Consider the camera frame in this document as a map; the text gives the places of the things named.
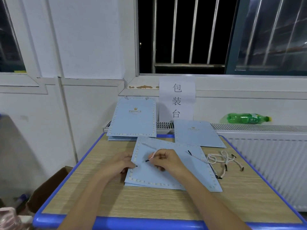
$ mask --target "forearm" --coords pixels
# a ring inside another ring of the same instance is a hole
[[[69,211],[58,230],[90,230],[108,180],[96,174],[88,183],[75,206]]]
[[[202,215],[209,230],[250,229],[235,213],[211,194],[188,170],[178,176],[194,204]]]

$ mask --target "hand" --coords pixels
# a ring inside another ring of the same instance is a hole
[[[182,171],[187,170],[173,149],[160,149],[155,156],[149,160],[159,170],[167,170],[173,177],[177,177]]]
[[[119,173],[125,173],[128,168],[135,168],[135,164],[131,162],[131,157],[132,152],[120,152],[100,169],[97,174],[110,180]]]

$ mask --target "desk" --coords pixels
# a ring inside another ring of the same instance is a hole
[[[158,135],[174,142],[174,135]],[[229,155],[244,166],[228,164],[222,180],[223,192],[213,193],[252,229],[306,229],[306,221],[242,155],[221,136]],[[117,152],[133,151],[135,141],[107,141],[101,135],[80,162],[36,213],[35,227],[57,228],[93,174]],[[205,154],[218,154],[220,148],[202,147]],[[217,172],[222,164],[214,165]],[[186,191],[124,186],[125,177],[116,176],[103,191],[94,229],[184,230],[206,229]]]

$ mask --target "white radiator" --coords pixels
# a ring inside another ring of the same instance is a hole
[[[290,205],[307,211],[307,126],[211,125]],[[174,134],[173,129],[172,123],[157,123],[158,134]]]

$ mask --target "green bottle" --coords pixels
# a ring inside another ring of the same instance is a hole
[[[269,116],[262,116],[258,114],[230,113],[227,115],[227,121],[228,123],[261,124],[263,122],[272,121],[272,118]]]

